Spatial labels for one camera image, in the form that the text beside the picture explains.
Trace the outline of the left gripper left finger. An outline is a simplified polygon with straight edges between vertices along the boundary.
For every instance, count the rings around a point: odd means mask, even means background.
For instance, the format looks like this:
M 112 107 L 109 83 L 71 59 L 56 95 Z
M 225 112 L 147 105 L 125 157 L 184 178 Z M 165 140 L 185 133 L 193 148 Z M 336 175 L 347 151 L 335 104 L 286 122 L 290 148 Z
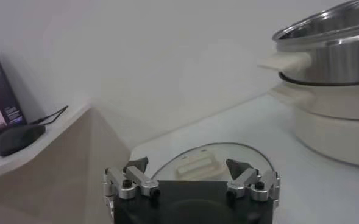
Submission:
M 104 170 L 102 176 L 103 196 L 111 218 L 115 217 L 115 198 L 132 200 L 136 197 L 137 190 L 140 190 L 141 195 L 152 200 L 159 198 L 158 181 L 144 174 L 148 162 L 148 158 L 144 157 L 129 161 L 122 170 L 115 167 Z

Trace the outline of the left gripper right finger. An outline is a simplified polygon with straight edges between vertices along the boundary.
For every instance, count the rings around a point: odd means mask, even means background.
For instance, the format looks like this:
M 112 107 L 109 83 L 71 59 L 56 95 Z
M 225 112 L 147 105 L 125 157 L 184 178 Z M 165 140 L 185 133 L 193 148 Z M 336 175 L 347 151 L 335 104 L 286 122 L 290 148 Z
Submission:
M 251 200 L 266 202 L 271 200 L 273 208 L 280 205 L 280 175 L 273 169 L 260 173 L 249 163 L 226 160 L 227 168 L 232 177 L 227 182 L 226 197 L 229 203 L 249 196 Z

